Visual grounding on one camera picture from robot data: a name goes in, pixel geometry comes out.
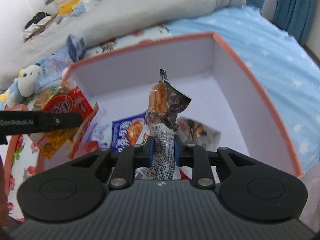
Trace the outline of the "person left hand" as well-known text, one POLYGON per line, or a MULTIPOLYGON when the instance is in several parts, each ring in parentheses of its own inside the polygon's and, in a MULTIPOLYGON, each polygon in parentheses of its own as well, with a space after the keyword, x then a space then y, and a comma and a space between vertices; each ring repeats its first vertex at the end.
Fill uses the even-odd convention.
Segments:
POLYGON ((5 173, 2 159, 0 158, 0 225, 6 226, 8 223, 9 210, 7 206, 7 194, 5 192, 5 173))

